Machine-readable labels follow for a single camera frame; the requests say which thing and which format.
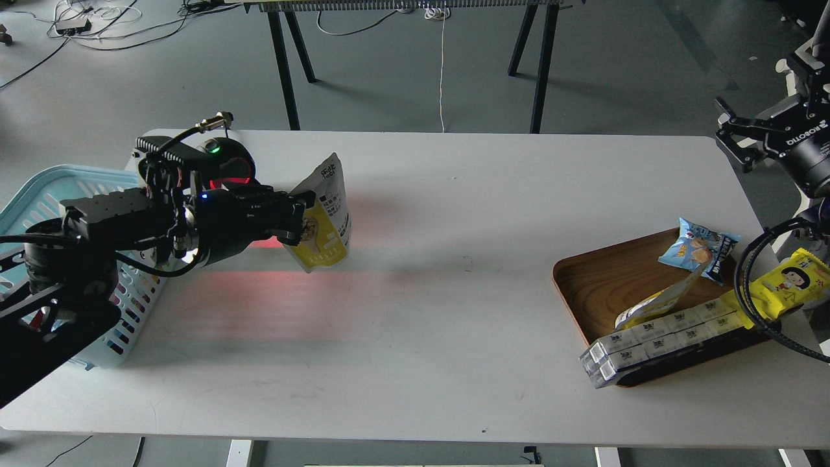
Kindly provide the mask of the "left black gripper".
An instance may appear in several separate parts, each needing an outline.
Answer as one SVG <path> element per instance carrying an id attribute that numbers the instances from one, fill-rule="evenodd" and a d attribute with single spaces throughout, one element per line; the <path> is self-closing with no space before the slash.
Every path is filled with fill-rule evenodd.
<path id="1" fill-rule="evenodd" d="M 264 184 L 230 184 L 202 193 L 191 207 L 198 239 L 196 264 L 225 260 L 270 237 L 298 246 L 303 216 L 315 201 L 316 195 L 288 195 Z"/>

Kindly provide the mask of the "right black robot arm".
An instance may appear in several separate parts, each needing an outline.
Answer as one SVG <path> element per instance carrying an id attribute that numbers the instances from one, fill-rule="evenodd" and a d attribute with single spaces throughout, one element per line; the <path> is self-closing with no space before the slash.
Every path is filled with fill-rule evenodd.
<path id="1" fill-rule="evenodd" d="M 788 95 L 754 117 L 740 117 L 721 98 L 715 143 L 744 173 L 762 160 L 776 162 L 801 192 L 796 237 L 828 245 L 829 102 L 828 6 L 812 38 L 781 59 Z"/>

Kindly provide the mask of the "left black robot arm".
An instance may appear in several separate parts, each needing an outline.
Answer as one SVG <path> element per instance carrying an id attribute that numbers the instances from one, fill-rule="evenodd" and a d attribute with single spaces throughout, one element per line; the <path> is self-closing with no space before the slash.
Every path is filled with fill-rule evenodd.
<path id="1" fill-rule="evenodd" d="M 121 311 L 110 297 L 120 263 L 175 278 L 255 241 L 300 244 L 315 192 L 259 183 L 251 154 L 234 139 L 185 144 L 231 122 L 219 112 L 175 136 L 139 137 L 141 186 L 66 199 L 58 218 L 2 236 L 18 244 L 2 255 L 2 269 L 27 270 L 2 299 L 2 406 L 116 326 Z"/>

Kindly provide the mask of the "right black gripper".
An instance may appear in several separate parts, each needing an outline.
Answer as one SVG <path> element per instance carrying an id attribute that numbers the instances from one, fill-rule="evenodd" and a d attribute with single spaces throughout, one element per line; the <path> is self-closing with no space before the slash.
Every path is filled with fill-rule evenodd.
<path id="1" fill-rule="evenodd" d="M 732 157 L 744 173 L 760 162 L 778 162 L 798 189 L 809 198 L 829 193 L 828 72 L 808 51 L 794 51 L 776 63 L 785 75 L 786 110 L 771 118 L 745 118 L 722 98 L 715 144 Z"/>

